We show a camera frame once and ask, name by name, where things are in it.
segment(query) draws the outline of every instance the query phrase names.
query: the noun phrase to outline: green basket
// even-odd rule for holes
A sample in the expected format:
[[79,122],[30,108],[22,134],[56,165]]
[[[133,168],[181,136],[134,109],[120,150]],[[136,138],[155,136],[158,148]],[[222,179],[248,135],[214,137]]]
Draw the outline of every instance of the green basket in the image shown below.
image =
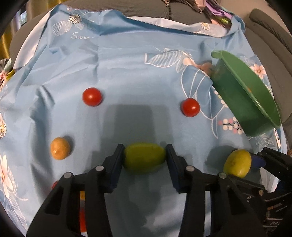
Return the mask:
[[218,58],[213,86],[237,118],[245,134],[258,136],[281,125],[276,103],[261,79],[227,51],[212,51]]

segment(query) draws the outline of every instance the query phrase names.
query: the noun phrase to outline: red object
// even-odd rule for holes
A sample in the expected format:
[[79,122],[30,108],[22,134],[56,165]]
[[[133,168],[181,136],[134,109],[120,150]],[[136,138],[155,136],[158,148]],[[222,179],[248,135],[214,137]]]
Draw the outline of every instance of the red object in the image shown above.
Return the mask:
[[87,232],[86,223],[85,223],[85,209],[80,208],[79,213],[79,223],[80,223],[80,232]]
[[200,112],[200,105],[195,99],[187,98],[182,102],[181,110],[185,116],[194,117]]
[[97,106],[102,101],[102,94],[98,89],[91,87],[83,92],[82,100],[88,106]]
[[54,189],[54,187],[56,187],[57,183],[58,183],[58,181],[56,181],[55,183],[53,183],[52,189]]

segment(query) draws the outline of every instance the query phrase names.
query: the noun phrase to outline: green plastic container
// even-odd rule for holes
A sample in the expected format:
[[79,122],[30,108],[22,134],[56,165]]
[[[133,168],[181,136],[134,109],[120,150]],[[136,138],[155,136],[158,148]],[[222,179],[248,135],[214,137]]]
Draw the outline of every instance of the green plastic container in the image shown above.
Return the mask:
[[218,62],[211,77],[214,88],[231,109],[245,134],[258,136],[281,125],[276,103],[261,79],[227,51],[212,51]]

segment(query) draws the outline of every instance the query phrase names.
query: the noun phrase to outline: cherry tomato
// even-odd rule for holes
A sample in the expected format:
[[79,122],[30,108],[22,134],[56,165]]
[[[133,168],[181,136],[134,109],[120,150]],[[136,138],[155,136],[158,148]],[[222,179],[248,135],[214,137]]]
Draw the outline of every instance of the cherry tomato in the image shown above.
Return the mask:
[[85,209],[80,208],[80,213],[79,213],[79,223],[80,223],[80,232],[86,232],[86,223],[85,223]]
[[182,102],[181,110],[185,116],[194,117],[200,112],[200,105],[195,99],[187,98]]
[[97,106],[102,101],[102,94],[98,89],[91,87],[83,92],[82,100],[88,106]]
[[53,183],[52,189],[54,189],[54,187],[56,187],[57,183],[58,183],[58,181],[56,181],[55,183]]

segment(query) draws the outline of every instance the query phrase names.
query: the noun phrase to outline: blue fabric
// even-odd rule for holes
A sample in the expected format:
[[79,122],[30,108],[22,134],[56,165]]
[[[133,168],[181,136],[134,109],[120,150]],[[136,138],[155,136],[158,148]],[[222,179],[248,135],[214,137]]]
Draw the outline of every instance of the blue fabric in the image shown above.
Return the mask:
[[[64,5],[52,10],[34,57],[1,92],[7,130],[0,140],[5,175],[0,201],[23,233],[56,180],[67,171],[80,174],[101,164],[118,143],[173,144],[188,164],[211,174],[222,171],[234,148],[276,149],[274,131],[257,138],[244,134],[210,78],[194,66],[215,65],[213,50],[260,65],[243,35],[243,22],[233,17],[222,38],[204,35],[215,34],[213,25],[197,27],[200,34],[131,20],[114,10]],[[266,75],[263,82],[270,89]],[[101,90],[101,105],[82,102],[88,87]],[[193,118],[180,111],[188,97],[201,106]],[[63,136],[72,153],[57,161],[49,147]],[[177,236],[185,195],[175,192],[165,165],[142,176],[122,170],[106,203],[114,236]]]

